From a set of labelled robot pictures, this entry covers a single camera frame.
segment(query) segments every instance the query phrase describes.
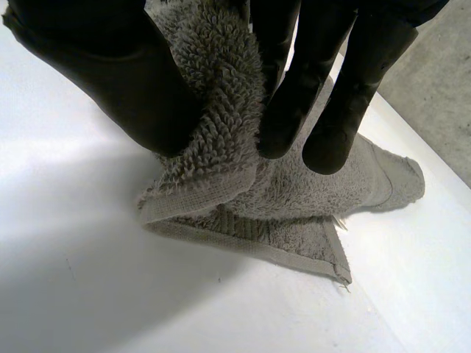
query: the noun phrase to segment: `white surface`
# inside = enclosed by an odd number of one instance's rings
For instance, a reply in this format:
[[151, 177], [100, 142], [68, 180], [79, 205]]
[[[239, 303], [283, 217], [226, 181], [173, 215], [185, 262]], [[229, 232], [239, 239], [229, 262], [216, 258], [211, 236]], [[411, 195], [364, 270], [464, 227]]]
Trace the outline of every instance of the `white surface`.
[[471, 190], [381, 97], [362, 132], [427, 191], [347, 219], [348, 293], [141, 230], [150, 153], [4, 27], [0, 47], [0, 352], [470, 352]]

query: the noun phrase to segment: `gray towel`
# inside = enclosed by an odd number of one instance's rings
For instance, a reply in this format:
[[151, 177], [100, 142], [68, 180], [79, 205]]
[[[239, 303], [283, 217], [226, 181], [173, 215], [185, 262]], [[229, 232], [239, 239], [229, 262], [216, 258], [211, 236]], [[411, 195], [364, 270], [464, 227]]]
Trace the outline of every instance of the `gray towel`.
[[243, 252], [351, 283], [333, 215], [392, 210], [423, 196], [420, 167], [358, 135], [340, 172], [322, 176], [301, 150], [333, 83], [321, 92], [293, 149], [258, 156], [263, 98], [255, 36], [222, 0], [183, 0], [147, 11], [168, 39], [183, 76], [205, 102], [190, 146], [160, 158], [163, 175], [142, 194], [141, 222], [159, 235]]

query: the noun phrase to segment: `concrete floor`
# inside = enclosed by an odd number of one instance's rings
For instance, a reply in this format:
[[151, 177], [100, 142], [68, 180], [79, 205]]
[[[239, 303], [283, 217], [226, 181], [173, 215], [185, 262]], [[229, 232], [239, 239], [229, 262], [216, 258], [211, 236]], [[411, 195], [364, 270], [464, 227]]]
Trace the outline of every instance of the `concrete floor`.
[[452, 0], [419, 28], [380, 94], [471, 187], [471, 3]]

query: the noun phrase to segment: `gloved hand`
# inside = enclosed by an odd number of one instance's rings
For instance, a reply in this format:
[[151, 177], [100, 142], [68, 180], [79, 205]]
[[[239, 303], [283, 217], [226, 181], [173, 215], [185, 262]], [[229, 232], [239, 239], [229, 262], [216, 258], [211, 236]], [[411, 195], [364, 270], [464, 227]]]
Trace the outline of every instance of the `gloved hand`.
[[10, 0], [4, 24], [87, 93], [134, 141], [167, 157], [199, 123], [200, 103], [144, 0]]
[[[250, 12], [266, 77], [267, 109], [259, 150], [264, 157], [278, 158], [289, 150], [304, 124], [355, 20], [355, 9], [332, 0], [251, 0]], [[298, 14], [294, 58], [277, 88]]]
[[[319, 174], [333, 174], [343, 167], [381, 80], [417, 36], [411, 24], [416, 11], [394, 4], [396, 0], [250, 1], [266, 76], [262, 156], [279, 158], [289, 150], [355, 22], [339, 78], [302, 150], [304, 163]], [[294, 57], [278, 87], [298, 13]]]

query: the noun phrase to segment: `black rubber glove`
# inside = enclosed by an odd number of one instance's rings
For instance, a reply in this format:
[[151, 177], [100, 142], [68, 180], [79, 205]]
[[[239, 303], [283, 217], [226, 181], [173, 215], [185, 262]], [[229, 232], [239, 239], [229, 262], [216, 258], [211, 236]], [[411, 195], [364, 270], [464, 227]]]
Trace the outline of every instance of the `black rubber glove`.
[[[356, 13], [333, 0], [251, 0], [250, 9], [266, 77], [259, 151], [263, 157], [279, 158], [302, 128]], [[293, 61], [277, 88], [298, 14]]]
[[18, 42], [87, 93], [134, 141], [184, 149], [201, 107], [142, 0], [10, 0]]

